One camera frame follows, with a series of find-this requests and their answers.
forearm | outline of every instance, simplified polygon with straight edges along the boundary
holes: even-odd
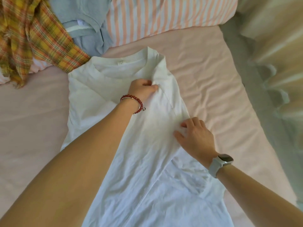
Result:
[[[227,165],[217,178],[236,199],[256,227],[299,227],[303,213],[236,167]]]
[[[123,100],[68,145],[33,179],[0,225],[81,226],[137,108],[134,100]]]

mattress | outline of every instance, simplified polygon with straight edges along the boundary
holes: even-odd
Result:
[[[296,197],[233,63],[218,26],[165,32],[109,49],[104,57],[125,57],[149,46],[166,56],[191,116],[214,134],[217,151],[234,165],[295,204]],[[0,86],[0,216],[60,150],[67,134],[68,77],[49,67],[28,84]],[[235,226],[253,226],[232,196],[225,203]]]

yellow plaid shirt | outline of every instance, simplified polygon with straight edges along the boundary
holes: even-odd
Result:
[[[33,57],[67,73],[90,59],[73,43],[47,0],[0,0],[0,68],[3,75],[22,87]]]

watch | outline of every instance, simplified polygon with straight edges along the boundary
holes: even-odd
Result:
[[[216,158],[213,158],[212,163],[209,167],[209,174],[214,178],[217,178],[217,172],[225,165],[229,165],[234,161],[234,159],[227,154],[219,154]]]

curtain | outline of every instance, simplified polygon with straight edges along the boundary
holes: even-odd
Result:
[[[284,102],[279,115],[297,128],[303,149],[303,0],[239,0],[240,33],[256,41],[252,61],[266,65],[272,76],[268,90],[278,90]]]

